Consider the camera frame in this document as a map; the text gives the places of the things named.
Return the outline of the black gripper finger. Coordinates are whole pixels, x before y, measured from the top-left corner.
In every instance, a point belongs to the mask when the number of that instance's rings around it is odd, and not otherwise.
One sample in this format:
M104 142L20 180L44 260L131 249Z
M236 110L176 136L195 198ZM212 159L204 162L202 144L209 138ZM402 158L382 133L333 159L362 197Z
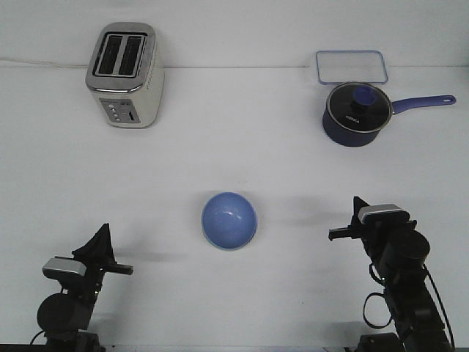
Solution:
M75 259L98 264L115 264L109 223L105 223L82 247L72 251Z
M351 218L350 226L351 227L362 227L365 226L362 219L363 217L360 215L360 211L366 207L369 207L366 201L361 199L359 196L353 197L353 215Z

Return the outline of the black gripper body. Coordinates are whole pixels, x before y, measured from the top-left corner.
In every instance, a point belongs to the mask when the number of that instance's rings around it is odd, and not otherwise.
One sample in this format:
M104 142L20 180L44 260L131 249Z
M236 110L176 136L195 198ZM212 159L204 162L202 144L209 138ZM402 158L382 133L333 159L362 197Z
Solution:
M329 230L328 239L334 241L341 238L360 239L366 253L380 253L383 241L380 240L381 221L370 224L349 224L347 227Z
M73 262L78 267L71 284L74 292L100 292L105 274L133 274L133 266L118 263L112 254L78 255Z

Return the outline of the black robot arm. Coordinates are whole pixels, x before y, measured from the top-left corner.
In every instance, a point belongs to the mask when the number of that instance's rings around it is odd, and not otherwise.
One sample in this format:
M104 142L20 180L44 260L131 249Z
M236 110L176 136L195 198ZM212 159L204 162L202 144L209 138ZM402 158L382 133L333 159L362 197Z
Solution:
M330 230L330 240L359 239L370 258L369 274L382 286L394 333L361 336L357 351L454 351L454 336L440 295L430 295L424 262L428 240L417 222L394 204L370 205L353 198L349 225Z
M110 225L105 223L72 257L55 256L42 268L61 291L47 297L37 310L37 322L46 338L47 351L104 351L89 323L105 274L131 275L133 266L114 257Z

